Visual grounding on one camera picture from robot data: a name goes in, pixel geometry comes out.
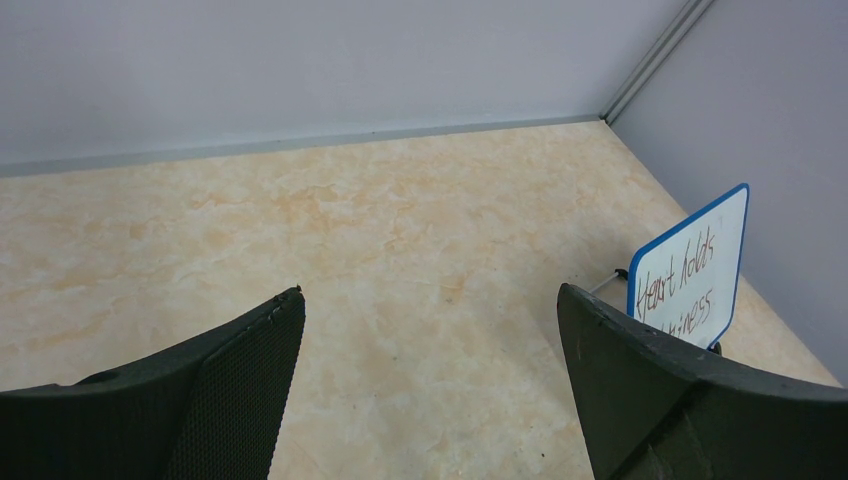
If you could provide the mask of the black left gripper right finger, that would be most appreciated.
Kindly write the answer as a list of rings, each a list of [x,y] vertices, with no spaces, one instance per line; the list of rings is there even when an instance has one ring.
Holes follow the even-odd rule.
[[[563,284],[557,317],[598,479],[843,479],[847,392],[749,367]]]

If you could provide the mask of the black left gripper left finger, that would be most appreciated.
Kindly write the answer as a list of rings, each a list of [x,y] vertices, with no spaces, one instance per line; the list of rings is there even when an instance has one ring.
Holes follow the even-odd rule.
[[[1,395],[5,479],[264,479],[305,327],[289,288],[72,385]]]

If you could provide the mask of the blue-framed small whiteboard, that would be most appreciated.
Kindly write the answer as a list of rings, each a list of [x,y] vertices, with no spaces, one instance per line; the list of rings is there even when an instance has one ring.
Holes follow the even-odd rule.
[[[712,349],[734,316],[749,197],[741,183],[637,250],[627,314]]]

